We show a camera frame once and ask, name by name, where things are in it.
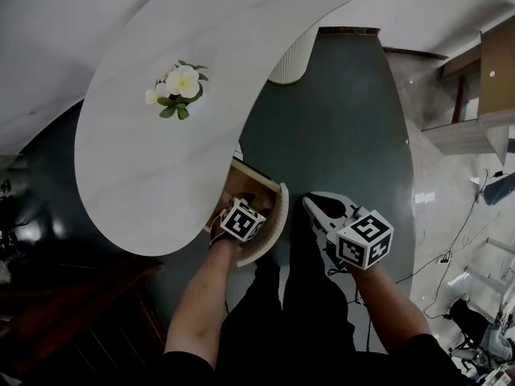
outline kidney-shaped table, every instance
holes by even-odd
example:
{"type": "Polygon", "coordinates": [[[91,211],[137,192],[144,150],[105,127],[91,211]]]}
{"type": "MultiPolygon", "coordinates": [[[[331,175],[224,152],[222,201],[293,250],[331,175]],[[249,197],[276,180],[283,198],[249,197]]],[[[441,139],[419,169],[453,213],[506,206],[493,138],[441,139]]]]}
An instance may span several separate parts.
{"type": "Polygon", "coordinates": [[[349,1],[150,0],[106,52],[77,126],[77,186],[98,229],[140,255],[188,244],[216,206],[275,65],[304,31],[349,1]],[[209,68],[204,95],[183,121],[162,119],[145,102],[145,91],[177,60],[209,68]]]}

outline black and white cube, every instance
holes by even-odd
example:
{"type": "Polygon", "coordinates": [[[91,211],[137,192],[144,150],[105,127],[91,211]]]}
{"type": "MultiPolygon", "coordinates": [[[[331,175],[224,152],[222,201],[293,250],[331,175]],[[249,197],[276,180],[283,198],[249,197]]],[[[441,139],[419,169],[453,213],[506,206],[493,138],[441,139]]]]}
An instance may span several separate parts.
{"type": "Polygon", "coordinates": [[[237,239],[248,241],[258,234],[265,220],[245,201],[235,197],[222,213],[220,226],[237,239]]]}
{"type": "Polygon", "coordinates": [[[393,226],[377,210],[336,233],[336,258],[367,269],[389,253],[393,226]]]}

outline person's right arm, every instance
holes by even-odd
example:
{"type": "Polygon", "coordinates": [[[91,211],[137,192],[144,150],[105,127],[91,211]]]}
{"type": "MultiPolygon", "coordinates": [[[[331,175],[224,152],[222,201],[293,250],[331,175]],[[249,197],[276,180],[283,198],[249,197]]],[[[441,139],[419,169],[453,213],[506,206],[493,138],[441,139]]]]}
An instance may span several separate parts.
{"type": "Polygon", "coordinates": [[[386,351],[393,355],[417,335],[430,334],[420,309],[399,291],[386,271],[375,264],[366,270],[348,265],[373,327],[386,351]]]}

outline person's left arm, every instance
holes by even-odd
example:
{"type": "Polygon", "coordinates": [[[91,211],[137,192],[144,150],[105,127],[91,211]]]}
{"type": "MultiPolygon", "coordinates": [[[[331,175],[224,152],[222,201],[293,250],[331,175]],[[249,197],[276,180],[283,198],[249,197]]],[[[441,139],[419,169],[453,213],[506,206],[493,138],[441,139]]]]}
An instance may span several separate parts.
{"type": "Polygon", "coordinates": [[[225,319],[227,276],[239,244],[237,240],[223,239],[211,247],[171,319],[165,353],[187,352],[215,368],[225,319]]]}

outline flower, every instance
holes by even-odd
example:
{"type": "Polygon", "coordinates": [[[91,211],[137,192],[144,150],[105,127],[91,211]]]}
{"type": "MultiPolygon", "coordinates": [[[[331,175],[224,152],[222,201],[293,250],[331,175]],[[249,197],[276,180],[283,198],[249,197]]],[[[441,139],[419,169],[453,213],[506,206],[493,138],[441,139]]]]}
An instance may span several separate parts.
{"type": "Polygon", "coordinates": [[[191,99],[199,90],[199,73],[192,66],[180,66],[168,74],[167,91],[171,94],[191,99]]]}
{"type": "Polygon", "coordinates": [[[167,85],[159,83],[155,85],[154,90],[147,90],[145,92],[145,99],[148,105],[156,105],[160,97],[168,97],[170,93],[167,91],[167,85]]]}

